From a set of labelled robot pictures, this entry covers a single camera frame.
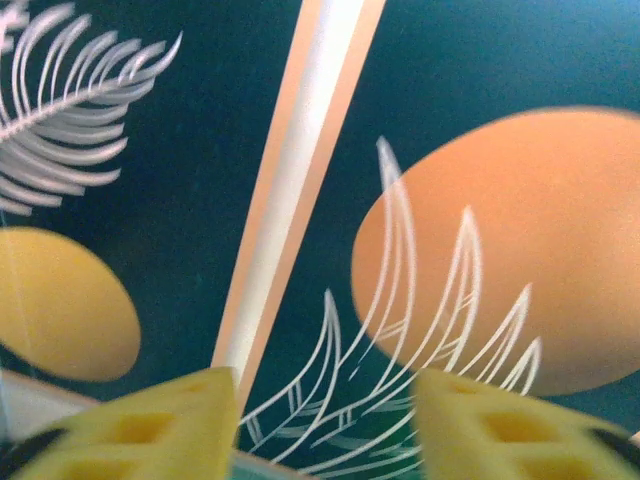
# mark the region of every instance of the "white feather outline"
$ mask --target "white feather outline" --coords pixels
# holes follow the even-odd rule
[[[407,274],[408,279],[410,280],[409,285],[415,286],[415,282],[413,284],[411,283],[411,278],[415,279],[415,276],[413,275],[415,275],[415,269],[417,269],[417,257],[415,256],[415,232],[413,230],[412,215],[410,211],[410,205],[408,203],[408,197],[406,196],[406,190],[400,178],[400,169],[397,165],[397,161],[391,150],[391,147],[388,145],[386,140],[384,140],[384,138],[379,139],[377,147],[380,161],[381,180],[383,185],[383,201],[385,202],[385,232],[380,275],[378,278],[376,289],[374,291],[371,307],[367,315],[365,316],[362,322],[362,326],[354,341],[351,343],[349,348],[345,350],[345,353],[339,360],[338,369],[343,367],[346,357],[348,357],[355,351],[356,344],[358,342],[361,342],[362,339],[365,338],[365,330],[377,309],[385,309],[382,316],[384,323],[388,316],[387,313],[389,310],[389,303],[393,303],[396,301],[395,293],[397,293],[397,289],[393,288],[393,285],[398,281],[399,275],[397,268],[391,268],[391,255],[392,251],[394,250],[394,244],[396,255],[402,255],[403,251],[413,252],[413,254],[408,255],[408,263],[410,265],[407,268]],[[397,211],[400,212],[400,215],[394,214],[394,212]],[[411,267],[412,263],[414,264],[413,273]],[[385,282],[389,281],[387,277],[389,277],[391,282],[390,291],[392,292],[392,295],[388,299],[387,304],[383,305],[381,292],[384,288]],[[374,447],[382,445],[383,442],[389,439],[393,432],[398,431],[398,429],[402,428],[408,423],[410,418],[413,416],[413,409],[411,408],[409,408],[407,415],[405,415],[399,421],[395,422],[385,431],[381,432],[381,434],[375,438],[354,439],[345,437],[342,433],[355,425],[358,418],[361,418],[364,415],[379,414],[385,411],[402,411],[403,408],[405,410],[408,408],[410,398],[396,397],[398,397],[398,395],[406,389],[408,384],[416,375],[416,373],[409,374],[407,378],[409,368],[413,366],[419,355],[422,353],[428,343],[428,340],[433,337],[433,335],[437,331],[437,327],[447,319],[448,324],[444,326],[444,328],[440,328],[442,338],[440,339],[438,346],[429,356],[428,360],[424,362],[423,365],[421,365],[421,368],[427,367],[436,359],[448,358],[445,369],[447,371],[454,370],[458,363],[462,350],[466,346],[469,334],[474,325],[475,317],[478,311],[478,304],[481,298],[481,287],[482,249],[480,243],[480,235],[475,222],[475,218],[473,216],[473,212],[470,207],[466,207],[462,212],[460,228],[458,230],[456,243],[453,249],[450,270],[448,273],[441,302],[434,317],[434,321],[432,322],[428,332],[426,333],[421,346],[412,356],[410,361],[401,369],[401,372],[389,379],[390,366],[393,363],[393,359],[391,359],[388,368],[385,369],[385,372],[380,376],[380,380],[376,384],[376,387],[374,387],[374,389],[369,394],[363,396],[360,400],[352,402],[351,404],[336,411],[325,414],[320,419],[320,421],[315,421],[313,425],[298,425],[289,429],[287,425],[284,424],[282,425],[281,430],[284,435],[279,435],[277,429],[271,432],[272,436],[280,438],[291,438],[295,440],[299,439],[301,435],[305,435],[305,438],[310,438],[310,433],[312,430],[318,429],[319,427],[328,424],[329,422],[335,423],[335,428],[328,434],[325,433],[324,435],[320,436],[320,438],[315,439],[311,443],[310,448],[313,448],[313,446],[325,442],[330,443],[333,446],[340,446],[339,444],[342,444],[344,445],[345,450],[347,450],[345,454],[334,457],[332,459],[328,459],[327,461],[320,462],[315,465],[309,465],[301,469],[301,473],[315,474],[320,477],[331,478],[336,476],[351,475],[356,472],[364,472],[371,468],[372,463],[375,463],[377,465],[378,461],[371,462],[364,460],[359,467],[350,467],[348,469],[336,469],[336,467],[338,467],[345,461],[353,460],[354,458],[360,457],[364,454],[369,453],[370,458],[372,453],[386,453],[387,451],[391,451],[394,446],[397,446],[397,444],[392,443],[390,446],[372,451]],[[478,375],[476,380],[489,382],[495,378],[500,367],[504,364],[507,356],[512,352],[515,346],[515,340],[518,338],[521,332],[523,322],[525,321],[528,312],[531,288],[531,284],[526,285],[523,288],[513,307],[506,314],[505,319],[497,328],[495,334],[487,341],[486,345],[480,350],[480,352],[478,352],[478,354],[467,365],[463,366],[456,373],[466,373],[473,365],[478,363],[488,354],[493,345],[498,344],[499,342],[498,348],[496,349],[490,360],[487,362],[480,375]],[[327,295],[330,295],[330,292],[328,290],[327,292],[325,292],[325,298]],[[403,319],[402,325],[400,325],[400,327],[398,328],[398,333],[400,333],[401,331],[406,332],[406,329],[408,328],[408,323],[410,322],[413,308],[412,299],[414,298],[415,291],[412,294],[410,293],[407,298],[405,317]],[[448,309],[447,306],[451,302],[453,304],[453,307]],[[456,322],[460,320],[460,318],[462,318],[463,322],[461,333],[457,338],[451,340],[449,337],[453,332],[453,327],[455,326]],[[325,310],[323,329],[325,328],[324,323],[326,321],[327,311]],[[380,327],[378,329],[378,332],[383,331],[384,327]],[[398,335],[398,338],[398,343],[400,343],[400,340],[403,337]],[[401,348],[401,345],[396,345],[395,351],[397,352],[399,348]],[[523,395],[526,394],[531,388],[540,364],[541,348],[541,339],[534,339],[522,353],[515,366],[507,374],[500,387],[513,389],[516,387],[519,380],[523,376],[525,376],[525,382],[521,388],[520,393]],[[370,347],[368,347],[365,351],[365,354],[360,357],[358,364],[361,363],[369,350]],[[356,367],[356,369],[351,372],[351,374],[349,375],[349,379],[353,378],[353,376],[357,374],[357,369],[358,367]],[[281,394],[282,392],[280,392],[280,394],[276,394],[274,397],[263,403],[260,407],[258,407],[258,409],[254,410],[253,412],[256,412],[259,409],[261,412],[263,412],[265,410],[265,408],[263,408],[264,406],[271,407],[276,403],[276,397]],[[402,453],[399,454],[399,456],[396,455],[392,458],[389,458],[388,461],[386,461],[385,465],[391,465],[394,463],[394,461],[405,460],[405,450],[406,449],[398,450]],[[285,457],[286,456],[280,455],[277,457],[277,461],[281,461]],[[414,462],[412,466],[401,467],[393,473],[407,473],[414,468],[419,468],[419,466],[419,461]],[[389,475],[384,475],[382,478],[392,478]]]
[[[102,164],[126,147],[123,124],[112,123],[151,91],[155,78],[175,58],[182,32],[166,53],[165,42],[142,48],[137,39],[117,43],[117,33],[107,32],[80,50],[62,82],[63,59],[91,24],[90,15],[81,15],[51,42],[33,93],[26,82],[29,56],[45,34],[71,20],[74,5],[49,7],[32,20],[26,7],[25,0],[16,0],[0,12],[2,54],[13,52],[10,93],[15,110],[12,118],[0,89],[0,210],[28,216],[33,207],[58,207],[63,195],[82,195],[86,187],[119,177],[120,169],[91,172],[78,167]],[[17,30],[22,34],[15,42],[9,33]],[[119,62],[124,64],[113,72]]]

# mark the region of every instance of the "square hole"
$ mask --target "square hole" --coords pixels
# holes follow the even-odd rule
[[[492,436],[505,443],[553,442],[556,433],[543,421],[520,412],[493,412],[482,417]]]
[[[593,469],[575,458],[545,458],[521,461],[530,480],[596,480]]]
[[[165,432],[174,416],[171,413],[145,413],[122,417],[107,435],[108,443],[153,443]]]
[[[61,480],[126,480],[132,470],[132,462],[86,460],[73,464]]]

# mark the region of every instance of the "dark teal background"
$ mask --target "dark teal background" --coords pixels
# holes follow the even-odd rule
[[[32,9],[50,4],[34,1]],[[29,219],[7,215],[10,225],[47,228],[87,246],[130,292],[143,344],[129,374],[99,384],[36,372],[108,400],[209,364],[300,1],[77,5],[78,13],[94,15],[96,34],[114,28],[122,39],[148,44],[172,42],[184,30],[173,64],[125,117],[129,145],[113,161],[123,167],[121,178],[65,199],[60,209],[40,209]],[[406,170],[475,127],[532,108],[589,104],[640,112],[639,79],[637,0],[388,0],[249,408],[306,362],[325,288],[334,293],[345,340],[359,327],[350,255],[381,193],[379,135]],[[376,355],[372,360],[384,365]],[[5,367],[32,371],[9,352],[2,359]],[[361,389],[350,384],[336,402]],[[639,390],[635,374],[553,400],[635,432]],[[247,445],[243,434],[241,446]],[[316,450],[287,463],[304,466],[332,454]]]

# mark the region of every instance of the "white feather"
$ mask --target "white feather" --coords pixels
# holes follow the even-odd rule
[[[107,162],[126,147],[122,118],[129,104],[153,89],[182,41],[180,33],[165,53],[165,42],[143,48],[138,39],[118,42],[116,32],[107,32],[87,41],[63,72],[63,61],[91,25],[91,16],[73,19],[74,5],[64,3],[30,20],[26,8],[26,0],[15,0],[0,11],[0,68],[6,54],[13,55],[11,83],[0,85],[0,210],[18,215],[30,215],[35,206],[58,207],[62,195],[82,195],[85,187],[119,177],[119,169],[94,172],[82,167]],[[42,62],[37,92],[30,92],[31,53],[42,37],[57,29]],[[10,32],[20,30],[16,42]],[[10,94],[11,102],[4,94]]]

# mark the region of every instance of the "egg shape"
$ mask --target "egg shape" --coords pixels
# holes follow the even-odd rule
[[[473,363],[527,288],[524,325],[493,383],[506,378],[537,338],[542,354],[534,394],[587,390],[640,369],[640,116],[597,107],[516,114],[438,148],[400,181],[412,212],[417,273],[398,363],[421,367],[442,338],[434,335],[412,361],[441,303],[461,219],[472,212],[481,288],[453,371]],[[360,321],[378,281],[384,218],[380,197],[353,246]],[[408,287],[399,282],[390,322],[402,318]],[[393,355],[398,339],[376,336],[383,315],[384,309],[375,311],[367,334]],[[477,378],[490,356],[465,375]],[[430,365],[444,368],[437,360]]]
[[[36,228],[0,230],[0,341],[52,375],[109,381],[127,373],[140,325],[122,283],[96,255]]]

